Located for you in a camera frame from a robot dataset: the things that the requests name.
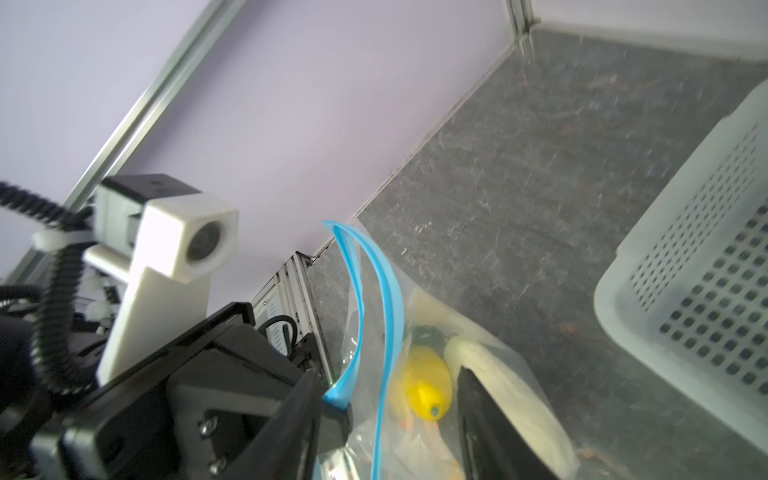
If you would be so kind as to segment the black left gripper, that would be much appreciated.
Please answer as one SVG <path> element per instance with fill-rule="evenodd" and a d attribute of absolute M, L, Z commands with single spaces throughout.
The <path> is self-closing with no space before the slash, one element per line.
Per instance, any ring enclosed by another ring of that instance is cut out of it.
<path fill-rule="evenodd" d="M 30 360 L 32 325 L 1 320 L 1 475 L 5 479 L 224 479 L 224 471 L 306 373 L 321 382 L 316 457 L 342 446 L 349 416 L 325 384 L 257 330 L 237 302 L 110 383 L 48 391 Z"/>

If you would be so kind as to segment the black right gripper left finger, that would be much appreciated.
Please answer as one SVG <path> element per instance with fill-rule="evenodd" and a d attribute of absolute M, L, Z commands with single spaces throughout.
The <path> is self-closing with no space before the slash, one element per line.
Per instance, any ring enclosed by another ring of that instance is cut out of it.
<path fill-rule="evenodd" d="M 321 413 L 321 382 L 304 374 L 224 479 L 311 479 Z"/>

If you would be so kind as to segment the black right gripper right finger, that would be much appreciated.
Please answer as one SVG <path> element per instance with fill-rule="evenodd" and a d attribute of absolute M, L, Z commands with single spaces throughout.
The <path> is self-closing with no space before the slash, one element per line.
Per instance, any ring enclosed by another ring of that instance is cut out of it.
<path fill-rule="evenodd" d="M 468 479 L 554 479 L 556 475 L 523 440 L 478 377 L 458 375 L 460 445 Z"/>

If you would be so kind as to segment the clear zip top bag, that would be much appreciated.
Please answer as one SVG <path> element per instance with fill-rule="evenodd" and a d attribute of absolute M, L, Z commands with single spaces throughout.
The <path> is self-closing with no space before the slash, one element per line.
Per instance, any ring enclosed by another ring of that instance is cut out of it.
<path fill-rule="evenodd" d="M 349 278 L 347 414 L 319 479 L 574 479 L 580 461 L 525 360 L 407 276 L 358 223 L 330 221 Z"/>

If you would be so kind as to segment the green pepper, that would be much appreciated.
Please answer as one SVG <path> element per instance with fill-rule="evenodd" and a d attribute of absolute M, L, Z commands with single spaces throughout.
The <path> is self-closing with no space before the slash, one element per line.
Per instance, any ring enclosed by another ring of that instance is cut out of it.
<path fill-rule="evenodd" d="M 405 328 L 404 347 L 410 351 L 416 347 L 427 347 L 442 355 L 449 336 L 432 325 L 411 324 Z"/>

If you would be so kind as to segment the white perforated plastic basket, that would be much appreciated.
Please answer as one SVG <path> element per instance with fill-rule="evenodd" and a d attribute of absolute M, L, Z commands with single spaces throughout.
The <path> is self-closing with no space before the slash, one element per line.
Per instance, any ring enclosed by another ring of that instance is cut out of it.
<path fill-rule="evenodd" d="M 693 151 L 594 293 L 620 347 L 767 447 L 767 87 Z"/>

